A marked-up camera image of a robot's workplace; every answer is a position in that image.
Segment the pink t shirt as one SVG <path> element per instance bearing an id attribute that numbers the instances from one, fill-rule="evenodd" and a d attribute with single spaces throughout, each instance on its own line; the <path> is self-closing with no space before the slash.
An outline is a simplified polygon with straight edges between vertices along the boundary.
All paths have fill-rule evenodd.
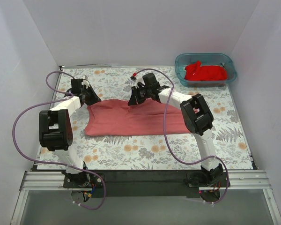
<path id="1" fill-rule="evenodd" d="M 147 99 L 140 105 L 110 99 L 87 107 L 87 136 L 162 135 L 165 104 Z"/>

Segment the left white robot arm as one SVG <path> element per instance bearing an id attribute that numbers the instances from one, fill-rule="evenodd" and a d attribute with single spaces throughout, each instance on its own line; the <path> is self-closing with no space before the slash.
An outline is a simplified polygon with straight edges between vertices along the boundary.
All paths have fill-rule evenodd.
<path id="1" fill-rule="evenodd" d="M 92 86 L 85 78 L 72 79 L 71 88 L 63 101 L 47 111 L 39 113 L 39 140 L 66 167 L 65 176 L 79 187 L 90 183 L 87 166 L 72 147 L 73 131 L 70 116 L 83 105 L 101 102 Z"/>

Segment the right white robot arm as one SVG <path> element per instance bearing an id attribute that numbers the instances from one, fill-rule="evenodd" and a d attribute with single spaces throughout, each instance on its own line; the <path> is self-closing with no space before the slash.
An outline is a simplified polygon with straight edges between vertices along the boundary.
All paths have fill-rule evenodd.
<path id="1" fill-rule="evenodd" d="M 160 85 L 154 73 L 145 74 L 137 78 L 134 73 L 130 79 L 133 81 L 132 93 L 128 105 L 139 105 L 146 99 L 152 99 L 164 104 L 167 109 L 173 106 L 182 113 L 184 124 L 188 131 L 194 135 L 201 159 L 201 172 L 199 177 L 207 186 L 219 185 L 223 176 L 223 162 L 216 156 L 212 139 L 214 117 L 201 94 L 188 96 L 174 90 L 174 86 Z"/>

